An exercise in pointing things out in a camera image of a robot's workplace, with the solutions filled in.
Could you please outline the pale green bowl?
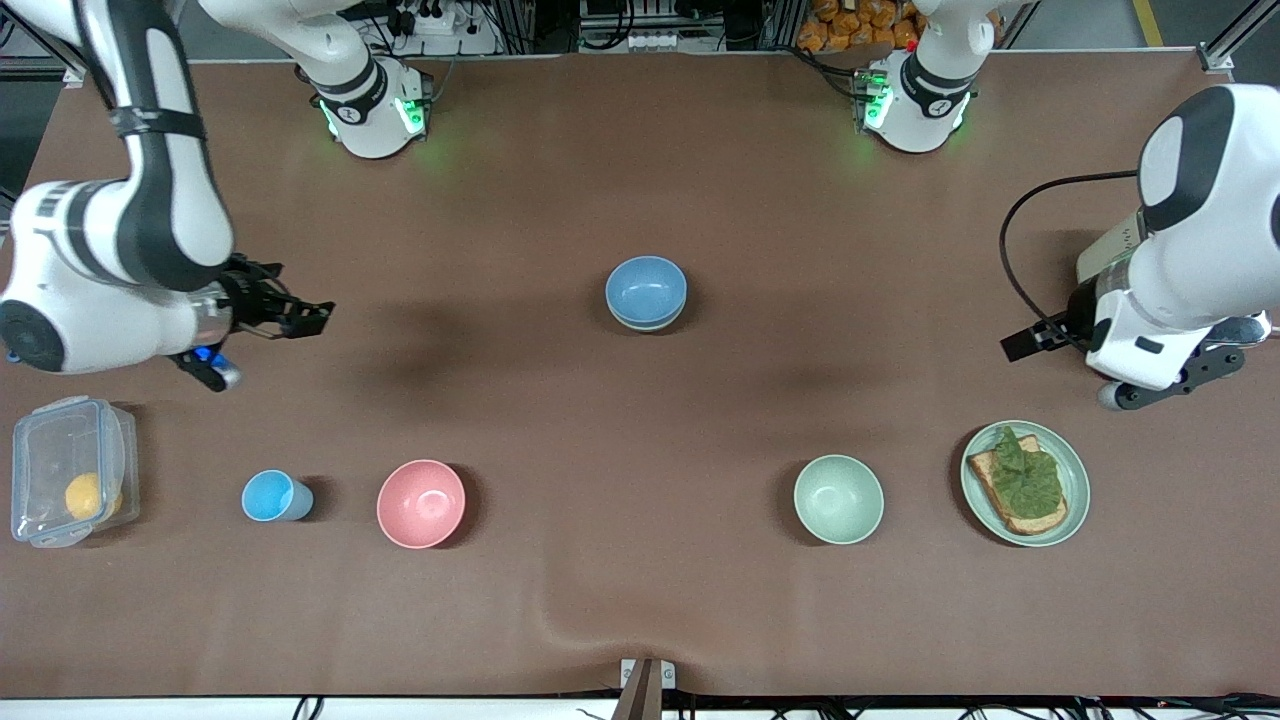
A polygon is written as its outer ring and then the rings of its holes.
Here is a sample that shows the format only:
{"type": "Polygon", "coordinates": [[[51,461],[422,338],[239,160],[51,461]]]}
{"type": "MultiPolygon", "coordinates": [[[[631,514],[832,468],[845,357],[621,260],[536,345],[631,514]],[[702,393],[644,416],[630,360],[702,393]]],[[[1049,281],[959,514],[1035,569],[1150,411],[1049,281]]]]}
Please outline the pale green bowl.
{"type": "Polygon", "coordinates": [[[815,457],[799,471],[794,509],[804,528],[827,544],[868,539],[884,516],[884,491],[861,460],[840,454],[815,457]]]}
{"type": "Polygon", "coordinates": [[[650,295],[626,297],[605,297],[605,306],[612,318],[628,331],[657,333],[673,325],[686,307],[687,297],[673,299],[650,295]]]}

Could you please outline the blue bowl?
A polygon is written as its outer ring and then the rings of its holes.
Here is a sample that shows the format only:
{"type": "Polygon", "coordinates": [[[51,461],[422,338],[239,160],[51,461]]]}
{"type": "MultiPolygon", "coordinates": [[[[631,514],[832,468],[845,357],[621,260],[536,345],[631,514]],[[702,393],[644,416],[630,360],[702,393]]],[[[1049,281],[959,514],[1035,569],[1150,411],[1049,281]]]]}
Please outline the blue bowl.
{"type": "Polygon", "coordinates": [[[622,261],[605,281],[605,297],[635,299],[644,295],[660,299],[678,295],[689,297],[689,279],[669,259],[648,255],[622,261]]]}

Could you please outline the pink bowl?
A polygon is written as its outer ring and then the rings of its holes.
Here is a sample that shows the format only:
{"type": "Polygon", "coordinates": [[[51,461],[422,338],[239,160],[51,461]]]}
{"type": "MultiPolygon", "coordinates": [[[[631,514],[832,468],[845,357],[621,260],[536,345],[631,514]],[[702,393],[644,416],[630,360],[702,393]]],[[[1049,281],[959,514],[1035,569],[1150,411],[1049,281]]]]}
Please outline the pink bowl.
{"type": "Polygon", "coordinates": [[[420,459],[397,468],[376,501],[384,537],[407,550],[428,550],[451,538],[463,520],[466,491],[449,465],[420,459]]]}

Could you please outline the beige chrome toaster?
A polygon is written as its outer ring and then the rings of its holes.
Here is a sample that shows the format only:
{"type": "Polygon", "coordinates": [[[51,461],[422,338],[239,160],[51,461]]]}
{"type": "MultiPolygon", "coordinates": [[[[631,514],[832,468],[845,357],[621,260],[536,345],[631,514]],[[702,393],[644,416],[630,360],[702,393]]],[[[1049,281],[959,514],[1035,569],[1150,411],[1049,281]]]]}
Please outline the beige chrome toaster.
{"type": "MultiPolygon", "coordinates": [[[[1119,259],[1139,246],[1149,232],[1146,228],[1143,211],[1119,222],[1107,233],[1098,237],[1076,259],[1076,282],[1084,283],[1100,274],[1119,259]]],[[[1219,346],[1254,347],[1274,334],[1274,325],[1267,311],[1249,316],[1230,316],[1216,324],[1204,337],[1210,348],[1219,346]]]]}

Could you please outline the toast slice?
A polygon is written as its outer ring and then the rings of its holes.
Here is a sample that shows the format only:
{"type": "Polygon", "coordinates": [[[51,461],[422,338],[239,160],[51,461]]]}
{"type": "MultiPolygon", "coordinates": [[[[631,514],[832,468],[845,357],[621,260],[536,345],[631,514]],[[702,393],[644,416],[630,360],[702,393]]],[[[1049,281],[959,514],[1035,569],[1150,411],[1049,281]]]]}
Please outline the toast slice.
{"type": "MultiPolygon", "coordinates": [[[[1021,447],[1032,450],[1032,451],[1041,450],[1038,441],[1034,439],[1030,436],[1021,437],[1021,447]]],[[[1065,506],[1066,506],[1065,500],[1064,500],[1064,493],[1062,493],[1062,500],[1059,502],[1056,512],[1051,514],[1051,515],[1048,515],[1046,518],[1039,518],[1039,519],[1036,519],[1036,520],[1023,520],[1023,519],[1009,516],[1002,510],[1002,507],[998,505],[998,501],[997,501],[997,498],[995,496],[995,491],[991,487],[991,471],[992,471],[992,468],[993,468],[993,460],[995,460],[995,448],[992,448],[991,451],[980,452],[977,456],[972,457],[970,459],[970,464],[977,470],[977,473],[978,473],[978,475],[980,478],[980,483],[983,484],[983,487],[986,489],[987,497],[996,506],[996,512],[998,515],[998,519],[1001,519],[1004,521],[1004,524],[1009,529],[1016,532],[1018,534],[1030,536],[1030,534],[1034,534],[1034,533],[1038,533],[1038,532],[1048,530],[1050,528],[1057,525],[1057,523],[1062,520],[1062,516],[1065,515],[1065,506]]]]}

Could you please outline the green lettuce leaf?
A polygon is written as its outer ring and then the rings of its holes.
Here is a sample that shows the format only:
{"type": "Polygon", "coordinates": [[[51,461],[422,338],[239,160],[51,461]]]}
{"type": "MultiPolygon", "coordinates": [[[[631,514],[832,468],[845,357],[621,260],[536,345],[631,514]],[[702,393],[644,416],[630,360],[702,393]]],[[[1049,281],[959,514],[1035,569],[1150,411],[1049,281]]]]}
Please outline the green lettuce leaf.
{"type": "Polygon", "coordinates": [[[1021,438],[1005,427],[995,446],[991,487],[1011,518],[1036,520],[1056,512],[1062,500],[1056,460],[1041,450],[1021,447],[1021,438]]]}

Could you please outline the pale green plate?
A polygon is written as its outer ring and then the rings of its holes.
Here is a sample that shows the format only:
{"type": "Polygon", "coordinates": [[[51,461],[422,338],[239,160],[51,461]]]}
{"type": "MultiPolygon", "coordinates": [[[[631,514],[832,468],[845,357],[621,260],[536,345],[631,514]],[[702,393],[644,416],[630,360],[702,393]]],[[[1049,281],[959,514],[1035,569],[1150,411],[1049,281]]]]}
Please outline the pale green plate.
{"type": "Polygon", "coordinates": [[[1091,506],[1091,483],[1087,470],[1074,447],[1053,430],[1033,421],[997,421],[979,429],[964,450],[959,462],[959,487],[974,518],[1001,541],[1021,547],[1043,548],[1060,544],[1071,538],[1084,524],[1091,506]],[[1059,464],[1059,478],[1062,484],[1065,515],[1057,525],[1030,536],[1018,534],[1009,529],[996,512],[996,506],[987,497],[980,478],[970,464],[970,459],[980,451],[991,451],[998,439],[998,432],[1011,429],[1016,437],[1030,436],[1038,441],[1039,448],[1059,464]]]}

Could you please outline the light blue cup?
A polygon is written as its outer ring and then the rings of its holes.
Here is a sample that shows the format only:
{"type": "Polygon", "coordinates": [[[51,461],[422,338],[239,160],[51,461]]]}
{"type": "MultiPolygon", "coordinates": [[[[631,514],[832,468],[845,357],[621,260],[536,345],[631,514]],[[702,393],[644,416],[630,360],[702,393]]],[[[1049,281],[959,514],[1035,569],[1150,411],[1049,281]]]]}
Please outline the light blue cup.
{"type": "Polygon", "coordinates": [[[314,507],[314,493],[302,482],[278,469],[250,478],[241,493],[241,507],[253,521],[297,521],[314,507]]]}

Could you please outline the clear plastic lidded container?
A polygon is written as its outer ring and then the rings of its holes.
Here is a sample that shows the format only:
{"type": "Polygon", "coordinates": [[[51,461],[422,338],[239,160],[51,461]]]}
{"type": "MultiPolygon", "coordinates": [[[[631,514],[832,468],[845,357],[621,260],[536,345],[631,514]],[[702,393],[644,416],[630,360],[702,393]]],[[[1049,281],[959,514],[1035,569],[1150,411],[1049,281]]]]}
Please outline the clear plastic lidded container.
{"type": "Polygon", "coordinates": [[[37,409],[14,429],[12,534],[36,548],[64,548],[140,515],[134,416],[104,400],[69,397],[37,409]],[[68,484],[96,471],[104,500],[122,509],[104,521],[76,521],[64,505],[68,484]]]}

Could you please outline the yellow lemon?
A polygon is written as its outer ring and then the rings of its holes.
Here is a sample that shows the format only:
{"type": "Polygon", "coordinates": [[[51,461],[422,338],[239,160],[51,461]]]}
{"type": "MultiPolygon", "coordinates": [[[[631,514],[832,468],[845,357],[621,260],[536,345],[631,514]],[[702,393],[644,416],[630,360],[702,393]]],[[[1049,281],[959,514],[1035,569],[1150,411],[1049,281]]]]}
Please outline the yellow lemon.
{"type": "Polygon", "coordinates": [[[122,509],[123,496],[109,493],[110,502],[104,500],[102,483],[96,471],[77,475],[65,488],[64,505],[76,521],[104,521],[122,509]]]}

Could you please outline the brown table cloth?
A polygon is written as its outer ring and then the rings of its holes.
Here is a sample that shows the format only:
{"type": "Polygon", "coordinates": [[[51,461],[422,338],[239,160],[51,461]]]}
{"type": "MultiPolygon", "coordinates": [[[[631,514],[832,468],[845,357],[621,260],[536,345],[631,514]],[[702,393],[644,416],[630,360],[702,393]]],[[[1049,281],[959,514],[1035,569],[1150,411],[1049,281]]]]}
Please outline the brown table cloth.
{"type": "Polygon", "coordinates": [[[335,313],[236,337],[223,395],[164,360],[0,359],[0,697],[540,694],[644,656],[699,694],[1280,694],[1280,343],[1135,413],[1066,350],[998,345],[1032,323],[1005,213],[1134,167],[1211,83],[1193,53],[992,56],[924,156],[790,56],[461,61],[429,138],[380,161],[284,63],[192,76],[238,249],[335,313]],[[689,282],[657,333],[604,296],[648,255],[689,282]],[[79,396],[134,416],[140,515],[20,543],[14,429],[79,396]],[[1060,544],[1001,541],[959,487],[1006,420],[1087,470],[1060,544]],[[828,454],[883,487],[860,543],[795,512],[828,454]],[[407,550],[376,501],[420,459],[466,509],[407,550]],[[306,518],[244,515],[269,469],[306,518]]]}

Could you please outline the orange snack bag pile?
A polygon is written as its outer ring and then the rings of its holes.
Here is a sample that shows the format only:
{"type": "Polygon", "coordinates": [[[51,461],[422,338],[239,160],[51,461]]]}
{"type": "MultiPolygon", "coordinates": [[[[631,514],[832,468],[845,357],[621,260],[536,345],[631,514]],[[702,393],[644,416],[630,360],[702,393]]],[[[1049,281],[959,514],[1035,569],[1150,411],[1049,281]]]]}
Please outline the orange snack bag pile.
{"type": "Polygon", "coordinates": [[[913,50],[928,26],[911,0],[809,0],[796,45],[809,53],[840,53],[890,44],[913,50]]]}

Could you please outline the aluminium frame profile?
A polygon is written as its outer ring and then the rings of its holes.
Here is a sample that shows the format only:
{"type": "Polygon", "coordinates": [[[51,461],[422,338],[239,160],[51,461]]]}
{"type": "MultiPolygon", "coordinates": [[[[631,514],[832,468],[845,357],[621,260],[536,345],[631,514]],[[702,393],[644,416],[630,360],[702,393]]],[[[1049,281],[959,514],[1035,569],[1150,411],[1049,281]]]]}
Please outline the aluminium frame profile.
{"type": "Polygon", "coordinates": [[[1208,42],[1199,42],[1196,54],[1206,74],[1228,74],[1234,69],[1231,54],[1260,28],[1280,15],[1280,0],[1248,0],[1236,15],[1208,42]]]}

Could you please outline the table edge mount bracket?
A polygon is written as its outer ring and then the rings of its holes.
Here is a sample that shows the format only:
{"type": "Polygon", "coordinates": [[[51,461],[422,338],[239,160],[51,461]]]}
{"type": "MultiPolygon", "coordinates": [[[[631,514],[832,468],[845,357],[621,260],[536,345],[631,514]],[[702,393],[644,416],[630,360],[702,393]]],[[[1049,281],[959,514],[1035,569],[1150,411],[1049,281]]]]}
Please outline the table edge mount bracket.
{"type": "Polygon", "coordinates": [[[675,691],[676,666],[662,659],[625,659],[623,682],[611,720],[663,720],[663,693],[675,691]]]}

